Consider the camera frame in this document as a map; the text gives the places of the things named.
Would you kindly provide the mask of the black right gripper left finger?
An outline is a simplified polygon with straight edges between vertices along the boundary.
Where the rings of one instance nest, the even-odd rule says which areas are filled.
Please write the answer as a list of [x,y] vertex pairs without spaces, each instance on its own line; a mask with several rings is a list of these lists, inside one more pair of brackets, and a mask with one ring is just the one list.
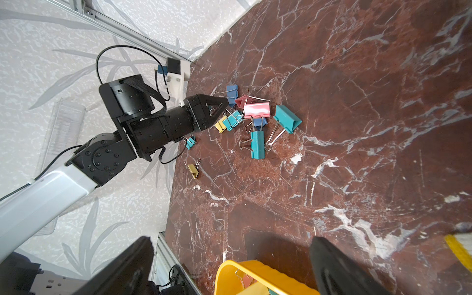
[[154,248],[140,237],[97,275],[76,291],[78,295],[149,295]]

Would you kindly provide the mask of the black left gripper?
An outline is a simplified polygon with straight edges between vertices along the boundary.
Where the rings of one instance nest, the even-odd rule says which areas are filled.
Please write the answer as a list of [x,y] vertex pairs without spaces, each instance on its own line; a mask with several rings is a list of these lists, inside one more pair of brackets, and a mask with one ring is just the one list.
[[214,126],[229,105],[227,98],[197,94],[184,99],[189,109],[195,132]]

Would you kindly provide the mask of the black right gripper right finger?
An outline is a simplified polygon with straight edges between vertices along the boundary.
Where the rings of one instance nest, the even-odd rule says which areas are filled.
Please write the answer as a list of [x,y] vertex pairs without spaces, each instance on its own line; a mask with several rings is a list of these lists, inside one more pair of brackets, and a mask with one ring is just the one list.
[[322,295],[388,295],[354,260],[324,237],[314,237],[309,248],[318,292]]

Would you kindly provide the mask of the teal striped binder clip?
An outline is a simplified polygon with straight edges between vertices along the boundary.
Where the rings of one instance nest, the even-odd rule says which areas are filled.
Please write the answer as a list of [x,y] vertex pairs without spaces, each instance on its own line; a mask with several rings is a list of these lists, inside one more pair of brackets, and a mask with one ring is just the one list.
[[227,131],[231,131],[236,128],[243,121],[243,115],[240,111],[235,110],[225,118],[222,123],[226,127]]

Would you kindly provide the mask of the small teal binder clip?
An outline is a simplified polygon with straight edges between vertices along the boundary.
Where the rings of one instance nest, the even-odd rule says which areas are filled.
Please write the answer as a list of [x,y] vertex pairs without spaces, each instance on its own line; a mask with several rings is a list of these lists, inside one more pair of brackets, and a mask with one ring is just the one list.
[[188,137],[184,136],[183,139],[186,142],[186,149],[187,150],[190,150],[196,144],[196,140],[195,140],[194,136],[188,136]]

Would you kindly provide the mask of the small olive yellow binder clip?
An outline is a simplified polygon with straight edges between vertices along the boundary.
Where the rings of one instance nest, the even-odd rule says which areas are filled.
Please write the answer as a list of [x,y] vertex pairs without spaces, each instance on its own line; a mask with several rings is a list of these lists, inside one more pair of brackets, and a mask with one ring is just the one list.
[[188,170],[194,179],[198,179],[200,163],[201,158],[198,158],[196,163],[187,164]]

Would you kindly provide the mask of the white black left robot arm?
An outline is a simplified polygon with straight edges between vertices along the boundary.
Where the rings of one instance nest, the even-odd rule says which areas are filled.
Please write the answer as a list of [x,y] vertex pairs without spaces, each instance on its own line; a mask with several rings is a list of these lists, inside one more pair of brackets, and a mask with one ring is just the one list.
[[141,75],[104,83],[99,93],[116,131],[72,148],[65,163],[1,199],[1,259],[129,162],[162,157],[168,143],[211,128],[229,104],[223,97],[196,94],[167,108],[164,97]]

